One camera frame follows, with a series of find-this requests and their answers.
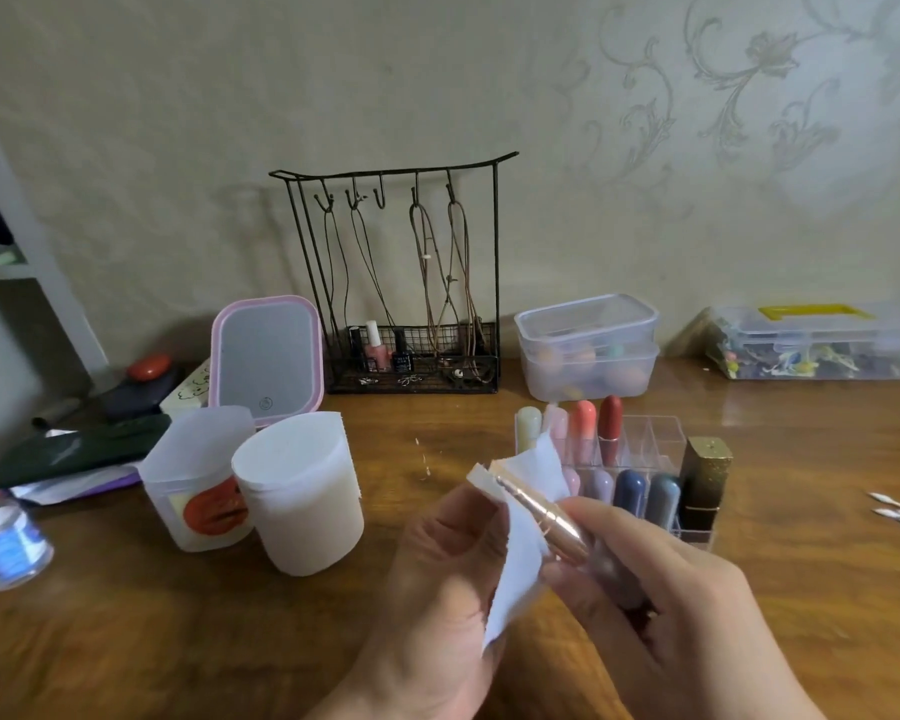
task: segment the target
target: jewelry rack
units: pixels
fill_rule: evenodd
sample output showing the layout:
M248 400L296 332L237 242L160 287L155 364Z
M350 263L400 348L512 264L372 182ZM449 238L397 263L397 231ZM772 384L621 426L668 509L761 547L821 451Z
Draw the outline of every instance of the jewelry rack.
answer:
M327 368L324 369L326 379L326 391L329 394L495 394L500 384L500 216L498 193L498 167L501 163L517 156L517 151L498 156L495 159L480 161L473 164L462 164L449 167L420 167L420 168L383 168L367 171L346 171L334 174L305 174L278 168L269 173L277 180L283 180L287 187L290 207L293 212L293 222L300 240L300 248L303 251L304 263L307 266L307 275L310 278L310 286L313 293L313 304L320 315L320 326L323 329L323 338L326 345L325 360ZM493 294L494 313L492 321L482 320L476 313L473 305L469 284L469 231L467 215L463 205L457 199L454 192L452 173L469 170L490 169L493 187ZM451 244L449 275L444 273L444 264L441 260L439 249L436 247L433 226L430 216L420 204L420 175L444 173L447 178L446 190L448 200L448 217L450 220ZM376 267L373 262L371 238L367 232L363 214L360 211L361 203L368 200L368 195L358 192L357 180L374 179L377 186L373 187L373 200L379 209L387 206L386 180L394 177L412 175L414 186L411 187L412 205L409 208L410 226L413 229L414 239L417 243L417 255L420 263L420 271L423 278L424 297L426 299L428 322L426 325L395 325L391 311L387 307L383 289L376 276ZM346 203L349 209L350 222L353 234L360 250L360 259L365 265L370 276L370 281L377 296L383 305L387 323L379 323L380 338L388 350L394 350L397 346L398 334L402 332L409 354L412 357L413 368L409 372L394 371L370 371L364 354L355 352L351 347L351 334L349 330L357 331L357 327L348 323L348 295L350 275L348 263L341 241L341 233L338 227L336 213L334 212L334 195L327 190L326 182L333 180L349 180L353 189L346 190ZM310 207L307 203L308 194L312 195L321 212L314 216L324 217L324 236L326 239L327 262L321 256L318 247L318 236L314 229ZM457 208L457 216L462 215L462 231L464 246L461 247L454 228L454 208ZM417 227L420 224L423 240ZM339 246L339 257L342 261L343 271L346 277L346 292L343 298L342 313L334 309L335 283L333 272L333 258L330 254L330 232L328 223L332 223L336 233L336 243ZM435 259L428 252L433 247ZM462 280L453 278L454 255L463 270ZM438 269L442 292L446 299L437 305L439 317L434 321L430 293L428 291L428 269ZM328 286L327 274L330 276ZM462 282L464 289L465 308L459 309L465 314L461 319L460 312L456 308L450 293L450 285L453 282ZM452 315L456 315L456 322L443 323L447 306L450 306ZM365 326L359 328L360 342L368 342L368 333Z

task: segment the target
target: clear acrylic organizer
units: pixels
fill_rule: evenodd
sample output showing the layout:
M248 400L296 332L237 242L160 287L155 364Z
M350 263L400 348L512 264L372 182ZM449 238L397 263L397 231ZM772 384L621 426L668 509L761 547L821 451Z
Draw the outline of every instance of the clear acrylic organizer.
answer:
M566 439L554 439L552 442L563 466L573 468L579 475L580 494L585 496L595 468L609 472L614 485L624 470L640 472L647 479L648 492L655 475L667 473L679 476L687 438L681 421L675 416L625 414L619 439L598 438L592 443L578 444L575 455L566 454ZM684 531L679 519L673 520L670 532L685 544L705 551L713 546L714 531Z

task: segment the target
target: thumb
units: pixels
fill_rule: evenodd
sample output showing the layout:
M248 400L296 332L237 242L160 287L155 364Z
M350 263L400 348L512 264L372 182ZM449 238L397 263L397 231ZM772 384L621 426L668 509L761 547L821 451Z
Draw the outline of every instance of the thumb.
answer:
M509 536L510 516L505 509L499 509L473 547L460 557L460 571L477 589L484 606L490 604L500 583Z
M624 704L633 707L628 702L646 693L658 666L630 620L595 580L567 563L545 563L540 578L587 633Z

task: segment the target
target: white plastic cup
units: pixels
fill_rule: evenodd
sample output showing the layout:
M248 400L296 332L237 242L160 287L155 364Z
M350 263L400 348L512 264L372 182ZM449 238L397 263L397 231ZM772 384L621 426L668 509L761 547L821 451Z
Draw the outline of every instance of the white plastic cup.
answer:
M237 450L233 472L266 555L284 573L323 571L360 541L360 485L336 411L272 424Z
M144 490L182 550L225 548L253 530L230 460L254 431L247 407L194 409L140 463Z

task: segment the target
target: hand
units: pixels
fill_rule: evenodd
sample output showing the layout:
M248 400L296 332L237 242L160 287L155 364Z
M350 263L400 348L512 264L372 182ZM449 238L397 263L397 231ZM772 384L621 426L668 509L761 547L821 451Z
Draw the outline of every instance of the hand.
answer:
M411 520L353 670L309 716L470 720L503 652L483 651L507 546L507 514L469 483Z
M823 720L737 566L623 509L560 505L636 575L657 612L636 627L587 574L558 562L541 571L635 720Z

